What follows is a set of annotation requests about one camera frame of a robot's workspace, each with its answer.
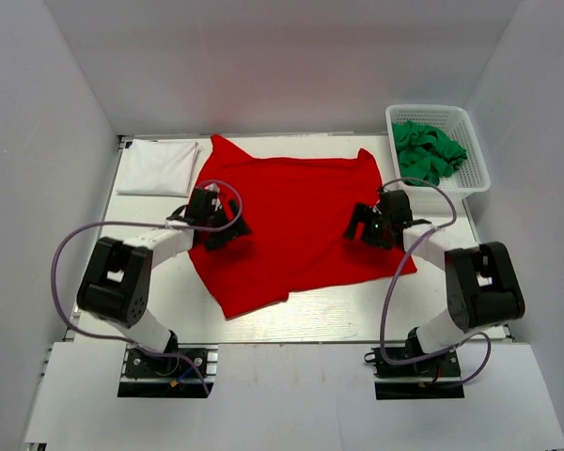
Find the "red t shirt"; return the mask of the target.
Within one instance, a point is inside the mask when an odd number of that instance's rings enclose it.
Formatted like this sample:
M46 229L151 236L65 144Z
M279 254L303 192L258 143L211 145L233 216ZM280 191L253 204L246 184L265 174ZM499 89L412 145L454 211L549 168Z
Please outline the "red t shirt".
M218 179L225 199L243 199L251 229L223 248L189 256L224 316L233 319L292 292L351 285L394 275L403 253L343 239L357 203L377 200L382 178L374 156L257 158L221 135L198 179Z

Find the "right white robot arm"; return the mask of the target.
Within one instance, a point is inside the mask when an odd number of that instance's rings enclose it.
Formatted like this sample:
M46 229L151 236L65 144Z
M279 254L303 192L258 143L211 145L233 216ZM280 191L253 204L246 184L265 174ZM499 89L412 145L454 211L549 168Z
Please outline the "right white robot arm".
M371 247L403 253L384 297L384 316L412 257L429 262L445 277L446 308L408 334L402 356L391 357L386 343L380 343L381 359L387 365L407 365L416 374L428 374L438 366L440 356L525 313L525 299L506 245L465 241L450 234L448 227L416 220L402 190L381 189L376 205L358 203L353 208L344 238L358 237Z

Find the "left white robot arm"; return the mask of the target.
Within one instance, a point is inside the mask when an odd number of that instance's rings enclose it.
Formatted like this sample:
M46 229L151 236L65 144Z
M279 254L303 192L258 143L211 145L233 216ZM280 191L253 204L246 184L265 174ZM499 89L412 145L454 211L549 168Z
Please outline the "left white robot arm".
M76 303L84 312L120 332L117 337L148 355L158 374L174 372L180 363L178 339L149 311L152 271L198 246L214 251L249 235L243 199L220 180L202 182L188 202L160 224L135 223L147 232L126 240L99 239L78 289Z

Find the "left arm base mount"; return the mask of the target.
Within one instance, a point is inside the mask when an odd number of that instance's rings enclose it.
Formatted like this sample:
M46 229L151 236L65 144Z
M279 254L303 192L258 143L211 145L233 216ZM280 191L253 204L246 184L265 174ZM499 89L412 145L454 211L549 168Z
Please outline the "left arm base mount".
M217 345L181 347L199 370L209 390L213 388L218 362ZM205 399L203 384L185 360L156 359L127 348L117 389L120 398Z

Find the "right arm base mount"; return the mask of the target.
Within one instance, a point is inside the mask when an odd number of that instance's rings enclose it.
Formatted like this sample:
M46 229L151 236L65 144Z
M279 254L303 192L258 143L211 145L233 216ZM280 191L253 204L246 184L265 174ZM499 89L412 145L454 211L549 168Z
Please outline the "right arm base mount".
M462 372L455 351L412 365L390 365L379 348L364 355L374 368L377 400L462 399Z

